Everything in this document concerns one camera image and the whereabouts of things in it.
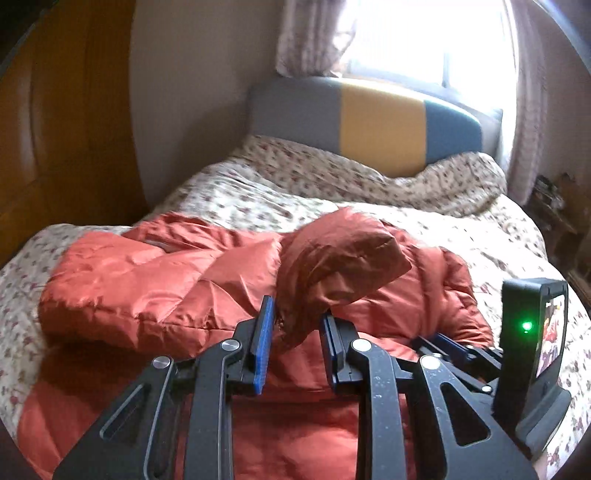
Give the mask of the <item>orange puffer jacket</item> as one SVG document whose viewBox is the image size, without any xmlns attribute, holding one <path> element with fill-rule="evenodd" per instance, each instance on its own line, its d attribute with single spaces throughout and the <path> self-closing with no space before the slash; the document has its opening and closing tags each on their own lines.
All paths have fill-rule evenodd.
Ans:
<svg viewBox="0 0 591 480">
<path fill-rule="evenodd" d="M 356 404 L 329 391 L 318 321 L 331 311 L 390 354 L 443 333 L 489 346 L 464 260 L 342 208 L 290 233 L 229 230 L 164 214 L 64 253 L 39 301 L 50 349 L 17 443 L 44 479 L 159 355 L 184 360 L 228 339 L 276 299 L 263 396 L 233 407 L 239 479 L 351 479 Z"/>
</svg>

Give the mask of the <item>cluttered wooden nightstand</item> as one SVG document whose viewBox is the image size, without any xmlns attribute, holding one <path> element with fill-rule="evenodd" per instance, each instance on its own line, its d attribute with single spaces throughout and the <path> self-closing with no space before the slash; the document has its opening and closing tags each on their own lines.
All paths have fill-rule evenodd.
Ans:
<svg viewBox="0 0 591 480">
<path fill-rule="evenodd" d="M 590 287 L 590 189 L 568 174 L 536 178 L 526 212 L 542 233 L 549 261 L 582 288 Z"/>
</svg>

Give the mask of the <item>floral bed quilt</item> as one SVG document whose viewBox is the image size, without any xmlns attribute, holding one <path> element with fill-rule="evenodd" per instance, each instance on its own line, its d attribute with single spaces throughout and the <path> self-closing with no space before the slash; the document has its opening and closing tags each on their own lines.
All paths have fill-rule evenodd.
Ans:
<svg viewBox="0 0 591 480">
<path fill-rule="evenodd" d="M 223 227 L 290 232 L 339 207 L 375 214 L 468 265 L 478 307 L 501 327 L 501 285 L 510 278 L 559 277 L 539 229 L 505 193 L 501 168 L 484 153 L 462 153 L 409 178 L 294 142 L 250 136 L 228 159 L 206 167 L 157 207 Z M 46 345 L 37 305 L 51 270 L 84 233 L 54 224 L 33 235 L 1 271 L 1 418 L 15 434 Z"/>
</svg>

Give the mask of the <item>grey yellow blue headboard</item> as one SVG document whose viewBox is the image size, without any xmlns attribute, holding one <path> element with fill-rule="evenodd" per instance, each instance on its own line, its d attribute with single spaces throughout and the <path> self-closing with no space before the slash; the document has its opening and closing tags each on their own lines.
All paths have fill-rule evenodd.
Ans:
<svg viewBox="0 0 591 480">
<path fill-rule="evenodd" d="M 253 87 L 249 133 L 332 152 L 394 178 L 486 149 L 481 122 L 459 106 L 370 80 L 328 77 L 280 77 Z"/>
</svg>

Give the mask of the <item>window with bright light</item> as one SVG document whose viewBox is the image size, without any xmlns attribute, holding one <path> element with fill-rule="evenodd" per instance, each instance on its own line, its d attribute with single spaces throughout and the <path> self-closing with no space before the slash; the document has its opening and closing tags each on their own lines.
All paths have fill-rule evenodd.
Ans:
<svg viewBox="0 0 591 480">
<path fill-rule="evenodd" d="M 342 57 L 349 75 L 478 96 L 515 72 L 503 1 L 348 1 L 338 27 L 353 35 Z"/>
</svg>

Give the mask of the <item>brown wooden wardrobe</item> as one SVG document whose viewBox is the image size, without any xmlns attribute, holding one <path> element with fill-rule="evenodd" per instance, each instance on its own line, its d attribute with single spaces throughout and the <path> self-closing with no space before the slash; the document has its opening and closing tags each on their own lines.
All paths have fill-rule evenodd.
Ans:
<svg viewBox="0 0 591 480">
<path fill-rule="evenodd" d="M 147 211 L 130 113 L 132 1 L 60 1 L 1 76 L 1 261 L 59 223 Z"/>
</svg>

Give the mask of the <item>pink patterned curtain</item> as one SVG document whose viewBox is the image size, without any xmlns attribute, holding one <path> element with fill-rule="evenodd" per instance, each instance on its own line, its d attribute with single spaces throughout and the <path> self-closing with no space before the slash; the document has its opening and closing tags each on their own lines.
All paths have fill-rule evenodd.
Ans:
<svg viewBox="0 0 591 480">
<path fill-rule="evenodd" d="M 334 77 L 355 28 L 339 27 L 346 1 L 283 3 L 276 73 L 285 78 Z"/>
</svg>

